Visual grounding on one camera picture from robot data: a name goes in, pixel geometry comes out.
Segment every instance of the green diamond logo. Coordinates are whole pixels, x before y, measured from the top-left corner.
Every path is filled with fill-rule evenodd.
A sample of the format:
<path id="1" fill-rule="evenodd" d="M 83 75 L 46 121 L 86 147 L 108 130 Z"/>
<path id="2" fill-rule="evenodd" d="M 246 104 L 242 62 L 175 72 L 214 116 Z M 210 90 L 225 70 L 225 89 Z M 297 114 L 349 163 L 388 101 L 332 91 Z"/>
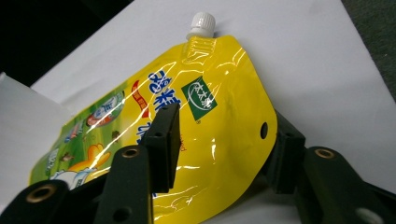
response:
<path id="1" fill-rule="evenodd" d="M 200 119 L 218 105 L 202 77 L 198 77 L 181 89 L 189 102 L 195 120 Z"/>

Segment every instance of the yellow pouch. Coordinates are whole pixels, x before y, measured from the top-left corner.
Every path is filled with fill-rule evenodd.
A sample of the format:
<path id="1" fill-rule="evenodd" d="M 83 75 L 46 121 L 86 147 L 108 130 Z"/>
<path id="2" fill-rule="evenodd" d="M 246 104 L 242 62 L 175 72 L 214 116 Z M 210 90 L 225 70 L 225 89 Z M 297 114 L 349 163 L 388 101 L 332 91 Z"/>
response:
<path id="1" fill-rule="evenodd" d="M 166 51 L 64 125 L 31 182 L 71 189 L 108 172 L 118 149 L 136 145 L 163 105 L 179 103 L 175 187 L 153 196 L 156 223 L 198 223 L 235 202 L 276 140 L 276 113 L 247 53 L 232 36 Z"/>

